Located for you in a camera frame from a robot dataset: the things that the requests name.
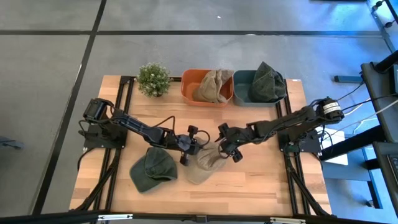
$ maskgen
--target green cap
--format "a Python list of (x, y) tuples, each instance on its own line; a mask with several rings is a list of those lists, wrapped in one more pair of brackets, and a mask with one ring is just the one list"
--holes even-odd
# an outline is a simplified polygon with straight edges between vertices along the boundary
[(130, 177), (138, 192), (144, 193), (162, 182), (177, 178), (173, 158), (159, 147), (150, 147), (130, 169)]

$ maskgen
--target green leaves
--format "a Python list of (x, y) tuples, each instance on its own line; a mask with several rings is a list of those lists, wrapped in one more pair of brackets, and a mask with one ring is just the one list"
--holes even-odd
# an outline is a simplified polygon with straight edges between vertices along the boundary
[(168, 92), (171, 78), (170, 71), (161, 67), (158, 63), (148, 63), (139, 68), (137, 81), (139, 91), (146, 96), (153, 97), (163, 95)]

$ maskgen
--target plastic bin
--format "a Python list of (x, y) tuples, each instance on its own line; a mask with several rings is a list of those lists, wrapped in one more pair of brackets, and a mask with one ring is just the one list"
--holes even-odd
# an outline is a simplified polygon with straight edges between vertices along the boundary
[(234, 79), (234, 103), (238, 106), (271, 107), (281, 99), (272, 103), (256, 103), (249, 98), (248, 91), (254, 79), (255, 70), (239, 70), (233, 75)]
[(183, 96), (184, 102), (192, 106), (212, 106), (212, 107), (224, 107), (227, 105), (228, 101), (233, 96), (233, 79), (230, 78), (220, 90), (220, 94), (227, 99), (227, 103), (209, 103), (209, 102), (199, 102), (194, 101), (192, 98), (192, 93), (194, 90), (199, 88), (201, 81), (206, 76), (209, 69), (188, 69), (182, 74), (181, 78), (181, 94)]

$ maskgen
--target white label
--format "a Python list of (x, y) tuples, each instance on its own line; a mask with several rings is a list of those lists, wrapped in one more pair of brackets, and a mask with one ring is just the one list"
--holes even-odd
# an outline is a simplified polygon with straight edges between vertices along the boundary
[(338, 103), (337, 102), (329, 103), (329, 104), (323, 106), (323, 109), (326, 110), (326, 109), (331, 108), (333, 106), (338, 106)]
[(328, 114), (328, 113), (333, 112), (335, 110), (341, 110), (341, 107), (335, 106), (335, 107), (332, 107), (332, 108), (329, 108), (329, 109), (325, 110), (324, 112), (325, 112), (325, 114)]

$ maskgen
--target beige cap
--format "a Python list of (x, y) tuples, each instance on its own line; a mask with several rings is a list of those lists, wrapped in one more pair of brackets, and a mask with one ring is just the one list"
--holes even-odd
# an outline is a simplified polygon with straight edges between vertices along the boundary
[[(200, 138), (196, 139), (199, 144), (206, 143)], [(226, 159), (223, 159), (218, 153), (218, 144), (215, 142), (209, 142), (194, 156), (188, 155), (188, 159), (190, 162), (185, 169), (187, 179), (194, 184), (203, 183), (226, 163)]]

